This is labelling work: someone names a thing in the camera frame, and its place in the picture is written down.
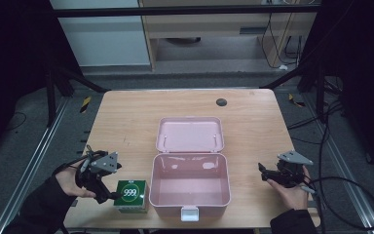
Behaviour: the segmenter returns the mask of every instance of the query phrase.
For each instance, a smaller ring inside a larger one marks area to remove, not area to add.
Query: green box
[[[148,212],[148,184],[145,180],[119,180],[117,193],[121,197],[114,201],[123,214],[145,214]]]

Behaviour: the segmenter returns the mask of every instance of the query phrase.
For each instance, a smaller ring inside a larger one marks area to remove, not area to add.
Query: pink box lid
[[[156,147],[162,153],[220,152],[224,148],[221,121],[197,116],[163,118]]]

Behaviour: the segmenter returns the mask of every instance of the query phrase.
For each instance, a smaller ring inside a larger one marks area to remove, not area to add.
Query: black clothing
[[[19,214],[3,233],[56,233],[76,198],[66,195],[53,175],[27,196]],[[307,210],[290,210],[272,219],[270,224],[273,234],[317,233]]]
[[[26,197],[18,215],[3,233],[56,233],[76,198],[66,195],[53,175]]]
[[[270,221],[273,234],[318,233],[308,210],[289,210]]]

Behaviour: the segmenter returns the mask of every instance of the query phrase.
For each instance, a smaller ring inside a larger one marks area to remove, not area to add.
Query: hand
[[[305,174],[305,181],[309,183],[309,172],[305,166],[303,166],[303,172]],[[289,209],[294,210],[306,210],[308,209],[308,193],[303,190],[300,186],[294,186],[291,188],[285,188],[278,184],[272,179],[267,179],[267,182],[279,192],[284,205]]]
[[[79,165],[80,162],[74,164],[73,166],[78,167]],[[69,167],[56,174],[56,180],[58,181],[63,192],[68,196],[94,198],[96,196],[95,193],[77,186],[77,184],[75,183],[76,173],[76,168]]]

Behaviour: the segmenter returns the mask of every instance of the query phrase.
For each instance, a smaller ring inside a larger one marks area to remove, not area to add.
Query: wire
[[[275,49],[276,49],[276,56],[278,57],[278,59],[284,64],[284,65],[291,65],[291,64],[295,64],[295,62],[286,62],[286,61],[283,61],[281,59],[281,55],[279,55],[279,48],[278,48],[278,45],[276,43],[276,40],[275,40],[275,36],[273,35],[273,30],[272,30],[272,13],[269,14],[269,20],[267,22],[267,25],[266,25],[266,30],[265,32],[263,33],[263,36],[262,36],[262,51],[263,51],[263,54],[265,56],[265,58],[267,59],[267,54],[266,54],[266,51],[264,50],[264,38],[265,38],[265,35],[268,31],[268,29],[270,29],[270,34],[272,36],[272,41],[273,41],[273,44],[275,45]],[[279,66],[273,66],[269,63],[269,60],[267,59],[267,63],[268,65],[271,67],[271,68],[279,68]]]
[[[292,125],[289,125],[287,127],[288,130],[294,130],[294,129],[297,129],[297,128],[301,128],[303,126],[306,126],[310,123],[313,123],[315,122],[317,119],[320,119],[321,117],[323,116],[328,116],[328,115],[331,115],[333,113],[335,113],[336,111],[342,109],[343,107],[342,106],[342,103],[339,103],[337,105],[335,105],[334,107],[330,107],[333,103],[337,102],[337,101],[340,101],[340,100],[335,100],[334,102],[332,102],[330,105],[329,105],[329,108],[327,109],[326,112],[324,112],[323,114],[320,114],[318,116],[315,116],[315,117],[311,117],[309,119],[305,119],[305,120],[302,120],[302,121],[299,121],[297,123],[294,123]]]
[[[299,141],[305,142],[305,143],[309,143],[309,144],[320,144],[320,142],[311,142],[311,141],[307,141],[307,140],[296,138],[296,137],[291,137],[291,138],[295,139],[295,140],[299,140]]]
[[[350,180],[350,179],[347,179],[347,178],[343,178],[343,177],[338,177],[338,176],[326,176],[326,177],[322,177],[321,176],[321,166],[322,166],[322,152],[323,152],[323,146],[324,146],[324,143],[326,141],[326,138],[328,137],[327,135],[329,134],[329,122],[328,122],[328,117],[329,115],[326,116],[325,118],[325,122],[324,122],[324,125],[325,125],[325,129],[324,129],[324,133],[323,133],[323,136],[322,136],[322,139],[321,139],[321,143],[320,143],[320,148],[319,148],[319,153],[318,153],[318,179],[315,179],[313,181],[311,181],[311,183],[315,183],[315,182],[318,182],[319,183],[319,190],[320,190],[320,194],[321,194],[321,197],[320,199],[323,201],[323,203],[326,205],[326,207],[336,216],[338,217],[340,220],[342,220],[343,222],[347,223],[348,225],[350,225],[351,227],[353,228],[356,228],[356,229],[359,229],[359,230],[364,230],[364,231],[369,231],[369,230],[374,230],[374,226],[371,226],[371,227],[363,227],[363,226],[359,226],[359,225],[356,225],[350,221],[348,221],[347,219],[341,217],[339,214],[337,214],[330,206],[329,202],[327,201],[326,199],[326,196],[324,194],[324,191],[323,191],[323,184],[322,182],[324,180],[328,180],[328,179],[339,179],[339,180],[344,180],[344,181],[347,181],[349,183],[352,183],[354,185],[356,185],[357,187],[359,187],[364,193],[366,193],[366,195],[368,195],[369,198],[371,198],[371,200],[373,201],[374,203],[374,196],[372,196],[372,194],[367,191],[363,186],[361,186],[360,184]],[[322,233],[325,233],[325,227],[323,225],[322,227]]]

